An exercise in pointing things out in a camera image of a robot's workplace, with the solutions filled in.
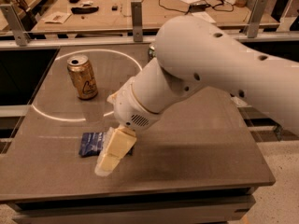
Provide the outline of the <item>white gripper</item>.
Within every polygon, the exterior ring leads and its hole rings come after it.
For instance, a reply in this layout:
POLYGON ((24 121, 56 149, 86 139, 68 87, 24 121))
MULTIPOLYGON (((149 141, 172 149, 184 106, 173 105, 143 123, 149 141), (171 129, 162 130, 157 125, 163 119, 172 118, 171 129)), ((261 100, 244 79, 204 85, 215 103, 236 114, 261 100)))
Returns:
POLYGON ((131 77, 118 91, 107 97, 113 105, 118 128, 110 127, 94 169, 96 175, 110 175, 136 142, 135 131, 148 129, 162 115, 149 84, 131 77))

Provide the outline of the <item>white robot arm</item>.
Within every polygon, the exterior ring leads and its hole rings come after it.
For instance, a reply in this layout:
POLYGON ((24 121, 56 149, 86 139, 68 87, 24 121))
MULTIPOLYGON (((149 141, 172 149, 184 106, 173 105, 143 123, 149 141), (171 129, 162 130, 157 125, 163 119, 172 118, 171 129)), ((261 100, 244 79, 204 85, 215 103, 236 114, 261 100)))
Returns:
POLYGON ((155 57, 107 101, 120 124, 107 131, 94 172, 110 175, 171 105, 205 87, 228 91, 299 132, 299 64, 250 49, 208 21, 177 16, 155 38, 155 57))

